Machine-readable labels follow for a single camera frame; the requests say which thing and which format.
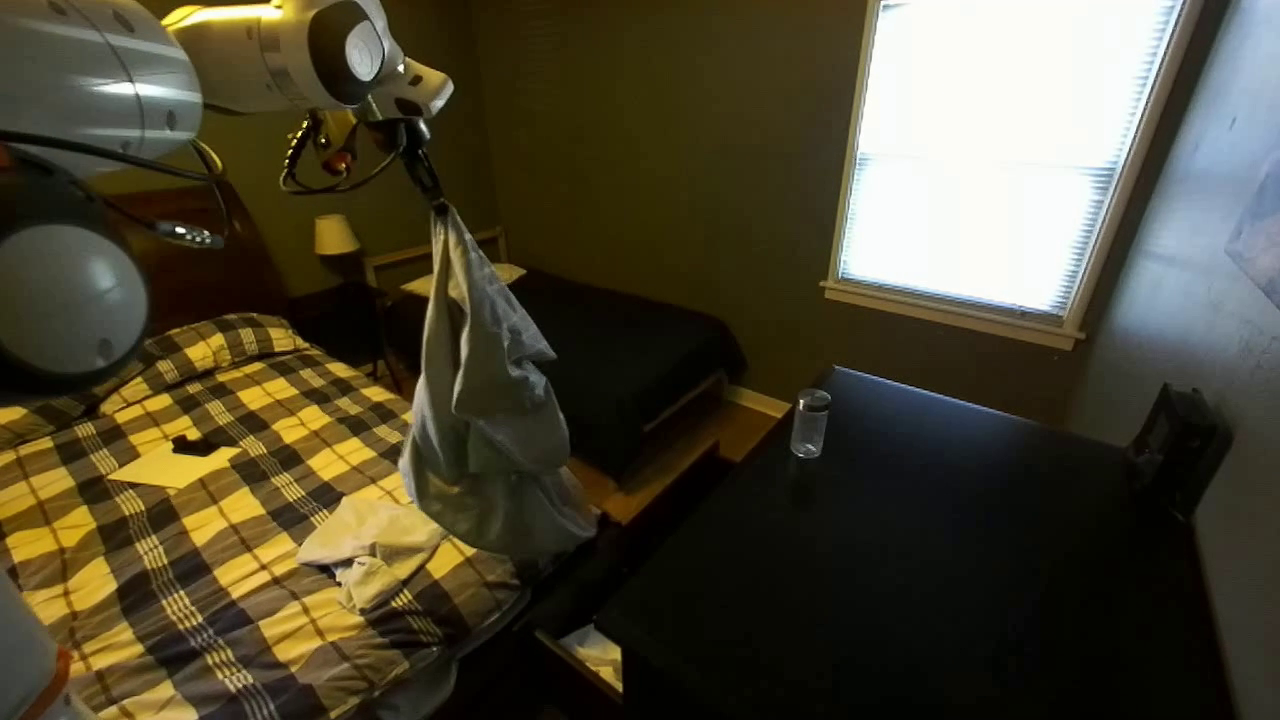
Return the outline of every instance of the wall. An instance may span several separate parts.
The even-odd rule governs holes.
[[[434,164],[452,205],[481,227],[498,224],[498,195],[487,176],[487,140],[475,95],[475,50],[470,10],[447,0],[384,0],[401,50],[458,81],[452,106],[434,124]],[[369,253],[403,247],[430,238],[430,207],[401,168],[349,195],[285,195],[278,176],[285,140],[304,112],[222,118],[209,112],[199,138],[225,158],[227,176],[254,207],[287,291],[320,291],[337,276],[314,256],[314,220],[320,213],[349,213]],[[99,182],[108,191],[149,190],[154,176],[126,173]]]
[[[1089,352],[1074,428],[1130,441],[1156,389],[1205,389],[1237,449],[1195,530],[1239,718],[1280,718],[1280,310],[1224,256],[1280,158],[1280,0],[1237,0]]]
[[[862,0],[471,4],[517,262],[725,317],[747,389],[829,363],[1058,422],[1075,362],[829,306]]]

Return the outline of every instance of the dark table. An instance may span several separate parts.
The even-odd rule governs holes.
[[[634,718],[1232,718],[1195,541],[1124,449],[832,369],[598,624]]]

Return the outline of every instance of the plaid bedspread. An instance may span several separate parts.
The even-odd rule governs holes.
[[[108,481],[178,437],[239,452],[183,490]],[[99,718],[352,718],[519,595],[459,541],[376,614],[296,559],[346,495],[410,504],[401,441],[403,401],[287,324],[182,328],[95,394],[0,408],[0,568]]]

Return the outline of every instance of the white robot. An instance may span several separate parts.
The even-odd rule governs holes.
[[[452,81],[401,54],[381,0],[187,4],[6,0],[0,10],[0,396],[95,380],[149,324],[138,263],[82,176],[199,138],[203,107],[342,128],[430,122]],[[163,224],[178,246],[218,246]]]

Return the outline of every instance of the white cloth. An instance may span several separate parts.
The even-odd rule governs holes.
[[[346,495],[329,521],[296,548],[300,565],[329,565],[357,614],[395,595],[434,559],[443,530],[421,507]]]
[[[587,541],[598,518],[570,471],[560,401],[535,369],[557,352],[458,207],[434,224],[434,279],[401,452],[413,499],[452,536],[513,559]]]

